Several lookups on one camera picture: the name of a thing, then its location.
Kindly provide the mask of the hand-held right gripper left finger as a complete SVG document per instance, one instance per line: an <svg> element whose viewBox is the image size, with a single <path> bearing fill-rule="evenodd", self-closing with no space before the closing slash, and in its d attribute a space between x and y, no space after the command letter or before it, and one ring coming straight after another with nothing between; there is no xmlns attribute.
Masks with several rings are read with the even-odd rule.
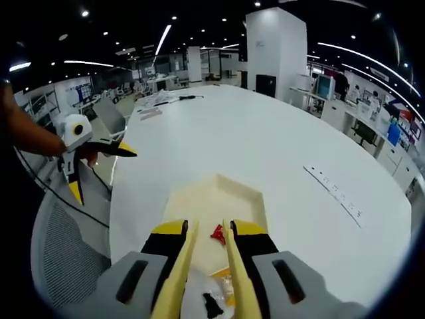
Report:
<svg viewBox="0 0 425 319"><path fill-rule="evenodd" d="M142 250L112 265L67 318L179 318L189 272L189 223L162 223Z"/></svg>

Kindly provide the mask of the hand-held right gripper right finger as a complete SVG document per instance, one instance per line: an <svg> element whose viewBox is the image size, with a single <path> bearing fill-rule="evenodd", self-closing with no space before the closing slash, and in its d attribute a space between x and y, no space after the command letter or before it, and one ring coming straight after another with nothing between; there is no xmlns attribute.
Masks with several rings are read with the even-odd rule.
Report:
<svg viewBox="0 0 425 319"><path fill-rule="evenodd" d="M279 251L256 223L230 222L230 273L235 318L364 318L367 310L343 302L324 277L289 251Z"/></svg>

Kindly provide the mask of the person's left hand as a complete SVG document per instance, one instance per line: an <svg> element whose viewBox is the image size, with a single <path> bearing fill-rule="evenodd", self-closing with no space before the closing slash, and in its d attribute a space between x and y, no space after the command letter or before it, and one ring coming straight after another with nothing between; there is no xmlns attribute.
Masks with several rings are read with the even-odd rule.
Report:
<svg viewBox="0 0 425 319"><path fill-rule="evenodd" d="M97 163L98 153L93 150L89 150L87 148L80 148L77 150L76 154L78 155L79 159L86 160L87 165L89 167L93 167Z"/></svg>

